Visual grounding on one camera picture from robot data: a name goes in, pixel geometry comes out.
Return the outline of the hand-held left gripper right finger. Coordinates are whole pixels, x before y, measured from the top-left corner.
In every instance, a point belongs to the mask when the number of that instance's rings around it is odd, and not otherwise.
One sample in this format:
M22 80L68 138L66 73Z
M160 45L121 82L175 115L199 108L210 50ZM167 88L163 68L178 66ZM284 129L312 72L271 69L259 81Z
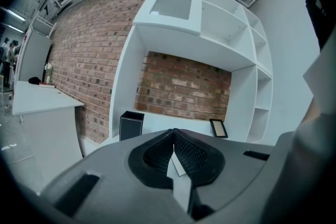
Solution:
M174 197L195 220L231 202L260 172L272 146L174 131Z

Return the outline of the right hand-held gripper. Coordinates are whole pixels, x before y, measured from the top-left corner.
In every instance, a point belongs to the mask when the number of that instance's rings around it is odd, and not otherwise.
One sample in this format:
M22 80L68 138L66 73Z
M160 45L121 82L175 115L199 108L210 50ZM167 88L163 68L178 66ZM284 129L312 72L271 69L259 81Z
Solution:
M335 223L335 34L304 79L320 113L294 131L261 223Z

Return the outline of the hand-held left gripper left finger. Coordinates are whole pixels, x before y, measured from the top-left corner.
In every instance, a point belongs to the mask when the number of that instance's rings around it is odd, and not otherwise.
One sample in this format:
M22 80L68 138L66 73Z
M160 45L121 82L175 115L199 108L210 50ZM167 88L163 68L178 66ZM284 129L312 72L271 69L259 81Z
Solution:
M128 165L130 152L159 136L144 134L103 146L58 175L40 193L55 206L85 174L97 183L78 208L73 219L79 223L189 223L189 215L170 189L151 188L139 181Z

